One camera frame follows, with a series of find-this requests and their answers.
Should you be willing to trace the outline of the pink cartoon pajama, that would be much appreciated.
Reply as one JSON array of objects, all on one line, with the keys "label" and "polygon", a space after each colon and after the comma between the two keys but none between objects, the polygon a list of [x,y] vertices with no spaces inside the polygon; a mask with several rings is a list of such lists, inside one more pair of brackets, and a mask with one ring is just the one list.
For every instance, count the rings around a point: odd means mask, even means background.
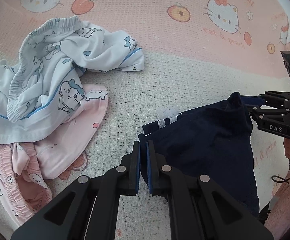
[{"label": "pink cartoon pajama", "polygon": [[109,101],[104,86],[85,84],[75,113],[41,141],[0,145],[0,201],[17,227],[52,200],[46,180],[65,180],[83,165],[83,152],[101,124]]}]

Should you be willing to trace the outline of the white blue cartoon pajama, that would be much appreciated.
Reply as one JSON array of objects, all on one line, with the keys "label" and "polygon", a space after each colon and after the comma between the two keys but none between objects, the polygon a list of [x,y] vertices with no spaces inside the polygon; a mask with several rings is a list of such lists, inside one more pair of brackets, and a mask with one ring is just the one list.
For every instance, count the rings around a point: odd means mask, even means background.
[{"label": "white blue cartoon pajama", "polygon": [[77,16],[52,18],[23,41],[18,63],[0,61],[0,144],[48,137],[104,92],[84,90],[86,71],[138,72],[144,54],[125,31],[109,32]]}]

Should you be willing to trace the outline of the navy striped shorts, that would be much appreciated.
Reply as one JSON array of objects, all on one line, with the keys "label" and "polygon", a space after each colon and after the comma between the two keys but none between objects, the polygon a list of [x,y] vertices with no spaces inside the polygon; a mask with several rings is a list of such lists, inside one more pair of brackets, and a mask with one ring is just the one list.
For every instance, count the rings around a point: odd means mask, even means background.
[{"label": "navy striped shorts", "polygon": [[138,138],[165,157],[169,166],[198,178],[208,175],[253,216],[260,211],[250,136],[253,124],[238,92],[227,100],[182,112],[176,121],[143,126]]}]

